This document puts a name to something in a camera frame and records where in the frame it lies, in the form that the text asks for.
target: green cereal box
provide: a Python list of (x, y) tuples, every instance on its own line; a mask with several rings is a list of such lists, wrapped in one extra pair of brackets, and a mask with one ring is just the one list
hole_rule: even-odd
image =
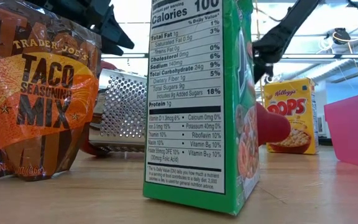
[(237, 215), (259, 180), (251, 0), (153, 0), (144, 196)]

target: taco seasoning packet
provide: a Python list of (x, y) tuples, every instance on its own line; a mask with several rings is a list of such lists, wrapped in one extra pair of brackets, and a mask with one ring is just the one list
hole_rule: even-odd
[(0, 0), (0, 177), (69, 170), (92, 118), (101, 38), (21, 0)]

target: box grater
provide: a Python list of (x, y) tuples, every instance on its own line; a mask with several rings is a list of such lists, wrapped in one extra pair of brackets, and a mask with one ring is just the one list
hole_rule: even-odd
[(144, 152), (147, 78), (103, 69), (89, 144), (106, 152)]

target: pink bin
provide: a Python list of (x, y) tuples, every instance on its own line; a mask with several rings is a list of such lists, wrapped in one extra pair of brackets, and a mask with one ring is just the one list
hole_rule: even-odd
[(336, 157), (358, 165), (358, 96), (324, 106)]

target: table surface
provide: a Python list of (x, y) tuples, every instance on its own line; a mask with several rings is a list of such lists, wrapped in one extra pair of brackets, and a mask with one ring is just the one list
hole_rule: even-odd
[(143, 198), (143, 155), (123, 156), (80, 152), (51, 180), (0, 179), (0, 223), (358, 223), (358, 167), (331, 147), (261, 153), (261, 180), (238, 217)]

